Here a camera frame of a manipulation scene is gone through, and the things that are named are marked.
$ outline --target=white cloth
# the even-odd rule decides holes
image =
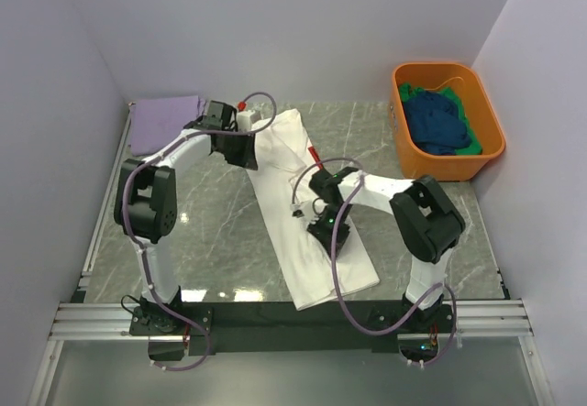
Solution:
[[[267,119],[260,120],[253,129],[266,123]],[[270,128],[255,137],[259,170],[247,171],[285,283],[298,310],[336,298],[327,252],[306,231],[304,219],[292,217],[293,183],[307,166],[314,163],[308,151],[311,146],[300,113],[285,111],[276,117]],[[308,172],[300,183],[296,194],[300,202],[316,198],[308,187],[312,173]],[[357,229],[350,220],[348,223],[350,235],[337,259],[343,294],[379,283]]]

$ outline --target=yellow wire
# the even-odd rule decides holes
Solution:
[[[425,90],[429,92],[437,92],[438,90],[440,90],[440,88],[442,88],[443,85],[446,85],[447,83],[449,83],[450,81],[454,81],[455,79],[460,79],[461,81],[463,81],[463,79],[460,76],[453,76],[452,78],[446,79],[437,88],[425,88]]]

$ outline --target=white wall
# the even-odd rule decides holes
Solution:
[[[505,0],[73,0],[127,99],[385,100],[405,60],[471,64]]]
[[[587,402],[587,0],[509,0],[475,61],[507,139],[475,187],[560,405]]]
[[[123,99],[71,0],[0,0],[0,402],[25,404],[75,289]]]

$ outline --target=cable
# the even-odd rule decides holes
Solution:
[[[418,309],[420,304],[428,297],[429,294],[431,294],[434,290],[436,290],[439,287],[442,287],[444,285],[444,287],[449,291],[450,299],[452,300],[453,323],[452,323],[452,330],[450,331],[449,340],[447,341],[447,344],[440,350],[440,352],[438,352],[438,354],[434,358],[428,360],[427,362],[423,362],[423,363],[422,362],[420,362],[420,363],[412,362],[412,364],[414,364],[416,366],[431,365],[431,364],[435,363],[436,361],[438,361],[439,358],[444,356],[444,354],[447,352],[450,345],[452,344],[452,340],[454,338],[454,335],[457,333],[457,298],[455,296],[454,291],[448,285],[440,283],[440,282],[437,284],[434,284],[432,287],[430,287],[428,290],[426,290],[422,296],[420,296],[420,298],[410,307],[410,309],[404,314],[404,316],[402,316],[395,324],[393,324],[387,328],[384,328],[382,330],[370,330],[369,328],[365,328],[363,325],[359,324],[359,322],[357,322],[357,320],[350,313],[349,308],[347,307],[347,303],[345,302],[344,298],[342,297],[342,292],[340,291],[340,284],[338,283],[338,272],[337,272],[337,254],[336,254],[337,250],[336,250],[336,247],[337,247],[338,228],[340,227],[342,215],[344,215],[345,210],[347,209],[347,207],[349,207],[350,202],[355,197],[355,195],[357,195],[357,193],[359,193],[360,188],[362,188],[363,185],[365,184],[364,172],[362,170],[361,164],[358,161],[356,161],[355,159],[351,159],[348,157],[337,157],[337,158],[333,158],[333,159],[324,159],[324,160],[320,161],[319,163],[317,162],[317,163],[314,163],[313,165],[308,166],[302,172],[302,174],[298,177],[298,179],[295,182],[295,185],[293,186],[292,203],[295,202],[295,193],[296,193],[297,188],[300,184],[300,181],[305,176],[305,174],[307,174],[311,169],[317,167],[320,163],[328,163],[329,161],[341,161],[341,160],[349,161],[349,162],[353,163],[355,166],[357,166],[360,170],[360,175],[359,175],[359,184],[357,185],[357,187],[355,189],[353,189],[353,191],[350,193],[347,200],[344,201],[344,203],[340,206],[340,209],[338,210],[337,218],[335,219],[334,227],[332,229],[332,240],[330,242],[330,263],[331,263],[331,268],[332,268],[332,278],[334,280],[334,290],[335,290],[335,293],[337,294],[337,299],[338,299],[338,303],[340,304],[340,308],[342,309],[342,312],[345,314],[345,317],[349,320],[349,322],[352,324],[352,326],[354,326],[360,332],[362,332],[366,335],[372,335],[372,336],[388,335],[388,334],[392,333],[393,331],[397,330],[400,326],[402,326],[410,318],[410,316],[412,316],[412,314],[414,314],[414,312]]]
[[[324,209],[322,210],[322,212],[318,212],[318,211],[317,211],[317,209],[316,209],[316,202],[317,202],[318,200],[322,200],[322,199],[318,197],[318,198],[315,198],[315,199],[312,201],[312,210],[314,211],[314,215],[315,215],[315,216],[320,216],[320,215],[322,214],[322,212],[324,212]]]
[[[145,163],[137,166],[128,176],[127,182],[125,183],[125,188],[122,194],[122,220],[123,220],[123,225],[125,228],[125,231],[127,232],[128,237],[130,238],[130,240],[135,243],[136,245],[138,245],[138,247],[140,248],[140,259],[142,261],[142,265],[143,265],[143,269],[145,270],[145,281],[147,282],[147,286],[150,289],[150,295],[152,296],[153,300],[157,303],[157,305],[159,305],[159,307],[166,312],[168,315],[173,316],[174,318],[185,322],[186,324],[189,324],[190,326],[192,326],[193,328],[195,328],[196,330],[198,330],[200,333],[202,333],[202,335],[204,335],[205,338],[205,342],[206,342],[206,348],[204,351],[204,354],[195,362],[193,362],[190,365],[186,365],[185,367],[166,367],[165,365],[163,365],[160,362],[153,362],[153,365],[155,365],[158,368],[161,368],[163,370],[167,370],[167,371],[174,371],[174,372],[179,372],[179,371],[187,371],[189,369],[195,368],[200,366],[202,363],[204,363],[204,361],[207,359],[207,357],[210,355],[210,353],[212,352],[212,341],[210,339],[210,334],[205,330],[205,328],[200,325],[197,324],[196,322],[194,322],[191,319],[188,319],[185,316],[182,316],[179,313],[176,313],[174,310],[170,309],[169,307],[167,307],[165,305],[165,303],[163,302],[163,300],[160,298],[159,294],[157,294],[156,292],[156,287],[155,287],[155,282],[153,282],[153,278],[151,276],[150,273],[150,268],[149,268],[149,261],[147,258],[147,249],[145,248],[145,244],[143,244],[134,234],[134,232],[132,231],[132,227],[130,225],[130,216],[128,214],[128,202],[130,199],[130,192],[132,190],[132,185],[134,180],[137,178],[137,175],[140,174],[141,171],[145,170],[146,168],[148,168],[149,166],[155,165],[157,163],[159,163],[162,159],[164,159],[165,157],[167,157],[169,154],[171,154],[175,149],[177,149],[180,145],[182,145],[184,142],[186,142],[187,140],[190,140],[191,138],[194,137],[198,137],[204,134],[208,134],[208,135],[219,135],[219,136],[252,136],[254,134],[260,133],[262,130],[267,129],[269,126],[271,126],[271,124],[273,123],[273,121],[275,120],[275,117],[277,116],[277,104],[275,103],[275,99],[273,99],[273,97],[265,92],[255,92],[255,93],[251,93],[249,94],[247,97],[245,97],[241,103],[239,103],[239,111],[242,111],[240,109],[240,107],[242,105],[244,109],[246,107],[246,102],[248,101],[248,99],[250,99],[253,96],[257,96],[257,95],[262,95],[267,97],[270,101],[271,101],[271,106],[273,109],[273,113],[271,115],[271,118],[269,119],[269,121],[267,122],[267,124],[265,124],[264,126],[257,128],[255,130],[251,130],[251,131],[247,131],[247,132],[242,132],[242,131],[220,131],[220,130],[206,130],[206,131],[196,131],[188,136],[185,136],[184,139],[182,140],[178,140],[177,142],[175,142],[173,145],[171,145],[170,147],[168,147],[165,151],[163,151],[159,156],[150,159],[148,161],[146,161]]]
[[[120,306],[122,307],[122,309],[126,312],[129,312],[130,314],[132,314],[134,316],[135,313],[125,305],[125,298],[129,298],[130,300],[132,300],[133,302],[136,302],[137,304],[140,304],[140,302],[138,301],[137,298],[135,298],[129,294],[125,294],[122,298],[120,298]]]

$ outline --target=green cloth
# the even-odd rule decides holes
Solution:
[[[412,87],[412,85],[410,85],[408,82],[403,83],[399,86],[400,100],[402,102],[405,102],[409,99],[412,99],[413,97],[418,96],[424,90],[425,89],[422,87]],[[469,119],[467,118],[467,116],[465,116],[465,107],[462,106],[462,102],[460,101],[460,98],[449,87],[443,88],[438,93],[442,94],[443,96],[448,97],[448,99],[450,99],[452,102],[454,102],[457,105],[457,108],[459,109],[459,119],[461,122],[463,122],[467,126],[467,134],[471,138],[470,145],[468,145],[466,148],[455,149],[455,153],[458,156],[477,156],[477,155],[481,154],[482,153],[481,143],[479,143],[479,140],[477,140],[477,137],[475,136],[475,133],[473,132],[473,129],[471,128],[471,125],[469,124]]]

